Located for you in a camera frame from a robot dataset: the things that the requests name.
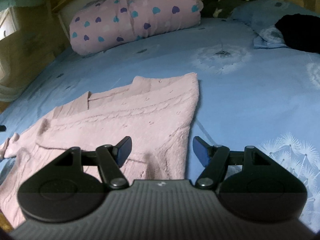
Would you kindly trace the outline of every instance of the bedding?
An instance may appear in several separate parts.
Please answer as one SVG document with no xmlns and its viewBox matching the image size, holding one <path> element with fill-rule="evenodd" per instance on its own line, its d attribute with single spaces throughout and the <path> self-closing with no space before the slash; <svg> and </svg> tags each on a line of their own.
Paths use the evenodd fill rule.
<svg viewBox="0 0 320 240">
<path fill-rule="evenodd" d="M 275 24 L 285 15 L 319 15 L 296 4 L 279 0 L 255 0 L 236 7 L 230 19 L 250 26 L 258 36 L 254 39 L 255 49 L 287 48 L 283 36 L 275 30 Z"/>
<path fill-rule="evenodd" d="M 201 0 L 101 0 L 76 13 L 70 43 L 80 55 L 200 23 Z"/>
<path fill-rule="evenodd" d="M 167 79 L 135 77 L 131 85 L 87 92 L 54 108 L 7 144 L 4 156 L 17 159 L 10 179 L 0 186 L 0 209 L 16 228 L 25 221 L 17 190 L 27 178 L 73 146 L 93 151 L 116 145 L 125 136 L 132 138 L 132 152 L 121 171 L 130 184 L 134 179 L 183 179 L 198 96 L 195 73 Z M 101 181 L 97 167 L 84 167 L 84 172 Z"/>
<path fill-rule="evenodd" d="M 260 31 L 259 35 L 253 40 L 253 47 L 255 49 L 288 48 L 281 31 L 274 25 Z"/>
<path fill-rule="evenodd" d="M 137 75 L 168 78 L 195 72 L 200 96 L 189 139 L 200 136 L 210 145 L 235 151 L 259 147 L 306 185 L 308 200 L 300 220 L 319 231 L 320 55 L 289 48 L 254 49 L 256 36 L 238 21 L 203 18 L 200 26 L 90 57 L 69 48 L 0 115 L 7 127 L 0 142 L 87 91 L 129 85 Z M 185 177 L 194 183 L 203 167 L 190 149 L 192 140 Z M 240 170 L 231 167 L 228 176 Z"/>
</svg>

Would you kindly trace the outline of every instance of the cable knit pattern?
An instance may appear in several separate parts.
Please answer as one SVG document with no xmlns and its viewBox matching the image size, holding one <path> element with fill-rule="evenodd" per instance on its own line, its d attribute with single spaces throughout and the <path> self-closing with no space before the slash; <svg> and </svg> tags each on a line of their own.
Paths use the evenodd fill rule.
<svg viewBox="0 0 320 240">
<path fill-rule="evenodd" d="M 16 228 L 25 219 L 17 202 L 19 186 L 64 150 L 92 151 L 103 144 L 132 138 L 132 152 L 121 168 L 134 179 L 183 179 L 188 134 L 199 97 L 197 75 L 150 79 L 107 92 L 85 93 L 54 108 L 2 145 L 4 157 L 17 156 L 0 186 L 0 209 Z M 96 167 L 84 167 L 100 179 Z"/>
</svg>

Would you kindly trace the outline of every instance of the blue bedsheet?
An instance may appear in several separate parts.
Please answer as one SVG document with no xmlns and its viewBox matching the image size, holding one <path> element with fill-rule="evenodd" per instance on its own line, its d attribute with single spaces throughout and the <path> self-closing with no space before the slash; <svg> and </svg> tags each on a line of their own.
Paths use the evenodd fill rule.
<svg viewBox="0 0 320 240">
<path fill-rule="evenodd" d="M 196 72 L 200 99 L 190 138 L 200 136 L 238 151 L 259 147 L 305 183 L 308 202 L 301 220 L 318 231 L 320 56 L 289 48 L 257 50 L 255 37 L 240 22 L 203 19 L 198 27 L 91 57 L 68 49 L 0 115 L 7 126 L 0 141 L 88 90 L 128 85 L 137 75 L 165 78 Z M 202 170 L 189 151 L 186 177 L 194 182 Z"/>
</svg>

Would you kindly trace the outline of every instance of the bolt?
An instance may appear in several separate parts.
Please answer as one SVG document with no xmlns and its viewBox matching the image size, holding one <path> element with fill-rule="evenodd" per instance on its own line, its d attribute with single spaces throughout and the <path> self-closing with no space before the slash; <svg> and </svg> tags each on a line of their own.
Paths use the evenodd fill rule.
<svg viewBox="0 0 320 240">
<path fill-rule="evenodd" d="M 70 150 L 71 150 L 71 153 L 76 153 L 80 150 L 80 148 L 79 147 L 72 147 L 72 148 L 70 148 Z"/>
<path fill-rule="evenodd" d="M 123 178 L 116 178 L 111 180 L 111 185 L 114 187 L 123 187 L 127 181 Z"/>
<path fill-rule="evenodd" d="M 201 178 L 197 181 L 200 187 L 210 187 L 213 185 L 213 180 L 210 178 Z"/>
</svg>

